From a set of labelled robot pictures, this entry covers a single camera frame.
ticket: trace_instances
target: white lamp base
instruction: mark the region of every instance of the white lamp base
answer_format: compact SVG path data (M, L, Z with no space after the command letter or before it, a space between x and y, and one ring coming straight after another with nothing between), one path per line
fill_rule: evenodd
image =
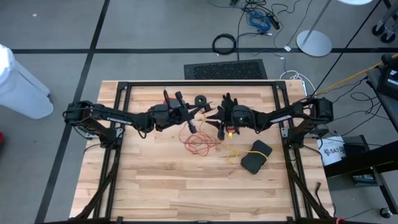
M327 35L319 31L313 30L307 41L303 44L309 30L305 30L297 36L297 46L307 55L314 57L326 56L331 52L331 42Z

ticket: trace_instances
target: white bucket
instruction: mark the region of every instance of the white bucket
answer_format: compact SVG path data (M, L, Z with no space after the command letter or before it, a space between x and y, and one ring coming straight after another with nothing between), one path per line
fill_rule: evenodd
M49 93L43 83L15 61L10 49L0 45L0 105L40 119L54 110Z

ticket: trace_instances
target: butcher block table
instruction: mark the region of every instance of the butcher block table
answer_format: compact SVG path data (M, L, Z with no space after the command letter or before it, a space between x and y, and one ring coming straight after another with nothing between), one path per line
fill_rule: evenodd
M301 81L285 82L290 103L305 97ZM117 86L118 81L103 81L98 103L112 108ZM222 96L229 92L241 105L265 113L275 110L270 86L208 86L206 82L198 81L198 86L133 86L128 112L146 112L151 106L162 104L164 90L168 91L170 97L174 97L176 91L181 91L185 102L190 104L194 104L197 95L205 95L208 102L212 102L212 108L221 105ZM123 94L125 93L122 93L120 110L124 103ZM282 94L279 99L281 107L284 107ZM195 116L197 129L204 119L201 113ZM300 119L294 119L295 125L300 122ZM107 121L101 123L109 126ZM207 156L192 154L185 149L178 138L183 127L184 124L172 126L163 132L153 130L146 139L142 139L134 128L126 126L111 211L112 220L123 217L124 220L163 221L284 221L286 217L294 217L278 124L260 134L241 128L240 135L234 134L232 139L226 135L223 143L212 147ZM217 137L217 129L209 124L203 123L201 131ZM183 141L190 135L188 127L181 132ZM231 161L234 156L227 161L226 156L231 151L225 146L230 149L250 150L253 142L258 139L273 151L256 175L250 174L240 165L245 152L240 153L234 161ZM91 140L87 146L98 143L98 140ZM318 149L314 139L306 139L304 143ZM320 182L320 200L330 215L333 215L319 154L307 148L302 148L300 152L309 191L315 195L317 182ZM109 169L113 155L114 152L111 154ZM290 155L294 160L294 154L291 152ZM79 214L95 194L103 157L104 149L98 146L85 153L71 217ZM301 216L305 217L303 196L298 187L297 195ZM100 217L105 214L107 196L108 192L105 192Z

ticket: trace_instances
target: white cable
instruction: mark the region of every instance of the white cable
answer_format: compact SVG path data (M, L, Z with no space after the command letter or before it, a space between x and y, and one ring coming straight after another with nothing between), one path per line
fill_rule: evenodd
M289 78L290 80L301 80L301 81L303 81L302 78L305 78L305 79L310 83L310 85L312 86L313 90L315 91L315 86L312 84L312 82L311 82L305 75L299 73L298 71L295 71L295 70L286 71L286 72L284 72L284 73L282 73L282 74L280 75L279 79L282 79L282 77L283 77L284 75L288 74L289 72L294 72L294 73L295 73L294 76L292 76L292 77Z

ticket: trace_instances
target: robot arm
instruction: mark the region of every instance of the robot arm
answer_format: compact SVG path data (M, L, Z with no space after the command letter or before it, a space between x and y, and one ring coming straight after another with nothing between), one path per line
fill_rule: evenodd
M79 127L87 133L97 135L101 141L101 147L111 149L116 149L119 146L119 135L121 133L114 128L105 128L98 122L99 120L130 125L138 130L142 138L145 138L146 133L151 132L154 128L157 131L163 131L175 124L184 122L188 122L191 133L196 133L192 119L202 108L210 108L208 103L189 105L183 102L181 92L176 92L175 100L178 103L176 106L172 106L166 91L164 91L164 96L165 104L155 105L149 108L146 113L128 113L108 108L101 104L93 104L89 101L79 101L70 103L63 116L65 123Z
M208 117L208 119L218 119L221 122L207 121L218 128L220 140L224 139L224 128L227 132L233 130L237 134L239 134L239 128L250 128L259 134L280 121L303 118L297 127L289 129L287 135L289 144L302 147L304 136L309 131L319 124L327 124L333 120L333 104L326 98L306 98L285 108L263 113L238 105L238 101L236 99L232 101L230 94L227 93L221 105L225 106L219 106L217 114ZM306 107L310 108L310 114L304 113Z

